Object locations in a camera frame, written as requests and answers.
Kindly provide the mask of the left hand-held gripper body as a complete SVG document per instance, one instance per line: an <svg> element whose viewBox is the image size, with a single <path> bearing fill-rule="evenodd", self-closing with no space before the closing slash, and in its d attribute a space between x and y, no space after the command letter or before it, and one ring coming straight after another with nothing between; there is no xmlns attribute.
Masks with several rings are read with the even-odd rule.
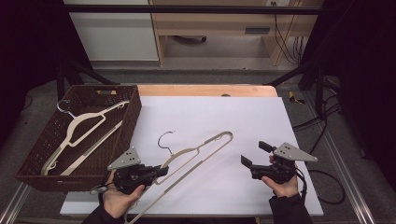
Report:
<svg viewBox="0 0 396 224"><path fill-rule="evenodd" d="M111 162L107 170L114 172L112 183L124 194L131 194L139 186L144 186L143 191L146 192L152 185L153 167L141 162L134 147Z"/></svg>

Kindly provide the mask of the black curtain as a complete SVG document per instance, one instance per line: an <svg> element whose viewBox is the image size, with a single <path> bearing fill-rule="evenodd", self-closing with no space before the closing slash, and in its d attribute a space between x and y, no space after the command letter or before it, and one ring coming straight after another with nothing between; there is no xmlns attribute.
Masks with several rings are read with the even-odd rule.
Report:
<svg viewBox="0 0 396 224"><path fill-rule="evenodd" d="M69 13L43 8L63 4L0 0L0 147L25 106L27 92L56 78L63 55L92 67Z"/></svg>
<svg viewBox="0 0 396 224"><path fill-rule="evenodd" d="M304 58L324 45L320 65L339 78L339 99L364 150L396 190L396 0L324 0Z"/></svg>

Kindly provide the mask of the black horizontal bar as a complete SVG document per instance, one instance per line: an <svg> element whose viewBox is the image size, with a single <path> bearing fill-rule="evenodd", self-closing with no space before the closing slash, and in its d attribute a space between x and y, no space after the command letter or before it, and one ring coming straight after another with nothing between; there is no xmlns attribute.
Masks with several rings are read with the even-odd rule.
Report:
<svg viewBox="0 0 396 224"><path fill-rule="evenodd" d="M321 7L64 5L68 12L319 15Z"/></svg>

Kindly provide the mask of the white table sheet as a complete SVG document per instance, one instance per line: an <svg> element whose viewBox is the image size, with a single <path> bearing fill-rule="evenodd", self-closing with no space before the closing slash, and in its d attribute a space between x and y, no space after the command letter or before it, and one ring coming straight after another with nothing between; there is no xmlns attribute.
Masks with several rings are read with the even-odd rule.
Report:
<svg viewBox="0 0 396 224"><path fill-rule="evenodd" d="M172 153L197 147L229 131L233 141L197 167L155 203L142 217L258 217L271 212L273 192L251 177L241 164L245 156L256 164L268 162L259 142L278 147L295 145L295 135L279 97L144 96L131 145L146 165L163 163ZM133 214L139 214L196 162L229 140L224 135L201 148L200 154L160 186L149 188ZM172 173L190 159L184 154L169 165Z"/></svg>

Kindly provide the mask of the aluminium rail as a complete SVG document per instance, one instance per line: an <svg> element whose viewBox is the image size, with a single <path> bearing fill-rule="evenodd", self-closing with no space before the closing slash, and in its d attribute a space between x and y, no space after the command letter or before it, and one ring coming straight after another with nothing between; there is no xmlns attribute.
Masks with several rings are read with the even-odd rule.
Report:
<svg viewBox="0 0 396 224"><path fill-rule="evenodd" d="M20 183L6 208L0 214L0 224L14 224L30 191L31 188L28 185Z"/></svg>
<svg viewBox="0 0 396 224"><path fill-rule="evenodd" d="M366 201L361 194L361 191L347 168L346 163L341 157L341 154L334 143L331 134L324 128L323 124L319 125L319 129L323 132L323 140L325 142L325 148L328 151L329 157L332 160L332 164L338 176L340 182L345 188L346 195L350 201L350 204L360 222L360 224L375 224L375 218L367 205Z"/></svg>

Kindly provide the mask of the light wooden desk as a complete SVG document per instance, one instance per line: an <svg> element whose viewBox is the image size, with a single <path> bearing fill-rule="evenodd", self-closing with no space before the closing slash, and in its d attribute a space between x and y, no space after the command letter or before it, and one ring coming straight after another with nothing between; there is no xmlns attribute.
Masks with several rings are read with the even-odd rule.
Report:
<svg viewBox="0 0 396 224"><path fill-rule="evenodd" d="M152 6L266 7L267 0L148 0ZM290 0L287 7L320 7L324 0ZM315 15L183 14L154 13L156 35L179 36L255 35L262 38L273 65L291 52L291 37L308 38Z"/></svg>

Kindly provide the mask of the yellow and black tool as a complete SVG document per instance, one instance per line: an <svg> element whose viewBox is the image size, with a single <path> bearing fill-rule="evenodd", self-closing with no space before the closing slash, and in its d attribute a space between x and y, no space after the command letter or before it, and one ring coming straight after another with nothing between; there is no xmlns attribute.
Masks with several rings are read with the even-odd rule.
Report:
<svg viewBox="0 0 396 224"><path fill-rule="evenodd" d="M300 105L304 105L305 104L305 100L299 100L295 97L293 91L289 91L289 100L290 102L296 103L296 104L300 104Z"/></svg>

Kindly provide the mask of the person's right hand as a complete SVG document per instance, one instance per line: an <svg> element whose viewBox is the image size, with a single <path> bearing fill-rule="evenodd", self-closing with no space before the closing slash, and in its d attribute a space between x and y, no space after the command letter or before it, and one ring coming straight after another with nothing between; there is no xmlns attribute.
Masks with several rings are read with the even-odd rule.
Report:
<svg viewBox="0 0 396 224"><path fill-rule="evenodd" d="M262 177L262 182L273 190L277 198L290 198L299 193L298 180L296 175L289 182L283 184L277 184L274 180L267 176Z"/></svg>

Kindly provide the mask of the person's left hand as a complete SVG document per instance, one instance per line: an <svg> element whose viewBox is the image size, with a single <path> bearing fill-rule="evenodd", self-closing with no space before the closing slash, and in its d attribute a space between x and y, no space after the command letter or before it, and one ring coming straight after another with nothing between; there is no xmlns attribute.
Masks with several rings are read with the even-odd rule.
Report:
<svg viewBox="0 0 396 224"><path fill-rule="evenodd" d="M103 196L104 208L114 218L122 217L128 212L130 207L142 196L145 189L144 185L140 185L131 194L127 195L117 191L111 181L106 184L109 190Z"/></svg>

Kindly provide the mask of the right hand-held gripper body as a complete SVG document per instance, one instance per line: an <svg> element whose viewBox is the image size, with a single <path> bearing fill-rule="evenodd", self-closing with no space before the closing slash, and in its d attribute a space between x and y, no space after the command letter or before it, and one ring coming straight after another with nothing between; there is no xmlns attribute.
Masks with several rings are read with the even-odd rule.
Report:
<svg viewBox="0 0 396 224"><path fill-rule="evenodd" d="M253 179L267 176L277 184L289 182L295 176L296 161L317 161L318 159L307 152L289 144L283 143L272 152L274 162L271 165L251 165Z"/></svg>

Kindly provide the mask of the white cabinet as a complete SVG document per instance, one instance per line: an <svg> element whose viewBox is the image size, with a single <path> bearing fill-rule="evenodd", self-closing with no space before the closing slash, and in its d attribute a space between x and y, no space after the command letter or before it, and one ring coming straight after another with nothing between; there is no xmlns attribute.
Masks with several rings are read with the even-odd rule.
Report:
<svg viewBox="0 0 396 224"><path fill-rule="evenodd" d="M91 61L157 61L149 13L70 13Z"/></svg>

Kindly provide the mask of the beige hanger with metal hook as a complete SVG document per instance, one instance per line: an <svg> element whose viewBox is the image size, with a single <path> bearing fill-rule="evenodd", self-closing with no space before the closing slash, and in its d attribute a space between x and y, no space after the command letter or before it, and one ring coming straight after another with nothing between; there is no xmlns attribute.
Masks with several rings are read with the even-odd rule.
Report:
<svg viewBox="0 0 396 224"><path fill-rule="evenodd" d="M60 108L61 102L57 104L57 108L60 112L66 113L72 117L72 121L69 123L66 129L66 137L62 141L62 143L58 146L58 148L52 153L52 155L48 158L48 160L44 163L41 168L41 175L48 175L51 170L53 170L57 163L58 158L64 152L67 147L76 147L78 146L85 138L87 138L91 133L93 133L102 123L106 121L106 113L119 108L124 108L129 104L128 101L121 101L111 107L103 109L99 112L89 112L84 113L78 116L75 116L72 112L68 110L64 110ZM71 139L73 134L78 127L79 124L88 120L100 118L100 120L94 124L87 132L85 132L79 139L72 142ZM71 175L73 172L77 170L77 168L97 149L101 146L115 131L117 131L122 122L117 123L113 128L111 128L107 133L105 133L102 137L100 137L91 147L89 147L81 156L79 156L72 164L70 164L63 172L62 175Z"/></svg>
<svg viewBox="0 0 396 224"><path fill-rule="evenodd" d="M168 166L177 158L180 156L183 156L184 154L188 154L191 152L194 152L194 155L185 161L183 164L181 164L176 170L174 170L172 173L166 173L164 176L157 178L156 180L153 181L153 183L157 186L160 186L163 184L167 179L171 178L175 173L177 173L180 169L182 169L184 166L186 166L188 163L193 161L201 152L201 148L205 147L206 145L220 140L224 135L227 135L229 137L229 140L226 141L223 145L220 147L214 149L209 155L207 155L205 158L200 159L198 162L196 162L188 171L186 171L183 175L181 175L178 179L176 179L172 184L170 184L167 189L165 189L155 200L153 200L149 205L147 205L138 215L136 215L131 221L125 220L125 224L135 224L136 221L141 218L155 203L157 203L163 196L165 196L169 191L171 191L175 186L177 186L185 177L187 177L190 173L192 173L197 167L202 165L205 161L207 161L209 158L211 158L213 155L215 155L217 152L219 152L221 149L223 149L225 146L227 146L230 142L233 141L233 134L229 131L221 132L218 133L211 138L205 140L201 145L197 147L189 147L189 148L184 148L179 150L176 153L172 153L162 164L161 167Z"/></svg>

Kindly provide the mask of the brown woven basket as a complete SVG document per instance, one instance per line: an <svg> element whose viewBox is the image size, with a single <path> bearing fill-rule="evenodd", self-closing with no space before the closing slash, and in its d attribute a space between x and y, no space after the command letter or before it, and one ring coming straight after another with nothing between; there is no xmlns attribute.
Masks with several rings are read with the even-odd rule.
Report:
<svg viewBox="0 0 396 224"><path fill-rule="evenodd" d="M133 86L78 85L70 88L60 101L60 108L75 116L99 112L121 101L128 101L124 108L106 113L106 121L76 147L67 147L58 158L56 167L48 175L41 175L41 168L66 137L66 129L72 117L58 109L36 140L23 162L16 178L41 191L88 191L99 185L107 166L130 147L142 104L139 90ZM79 139L100 118L88 119L76 128L72 142ZM62 172L117 123L122 122L99 148L97 148L71 175Z"/></svg>

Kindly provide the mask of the black metal stand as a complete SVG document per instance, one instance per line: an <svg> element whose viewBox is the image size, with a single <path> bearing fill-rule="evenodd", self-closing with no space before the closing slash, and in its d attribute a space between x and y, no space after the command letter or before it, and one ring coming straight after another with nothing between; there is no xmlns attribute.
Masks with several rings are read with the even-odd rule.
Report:
<svg viewBox="0 0 396 224"><path fill-rule="evenodd" d="M315 86L315 112L321 119L323 119L324 109L322 108L322 97L324 89L324 75L319 61L308 60L295 69L289 71L286 75L267 83L267 86L276 87L297 75L302 75L298 83L298 87L301 91L307 91L312 86Z"/></svg>
<svg viewBox="0 0 396 224"><path fill-rule="evenodd" d="M111 81L100 76L92 69L73 60L60 62L56 71L57 96L61 100L65 95L65 84L67 81L70 85L83 85L84 81L81 74L87 75L104 85L117 85L117 82Z"/></svg>

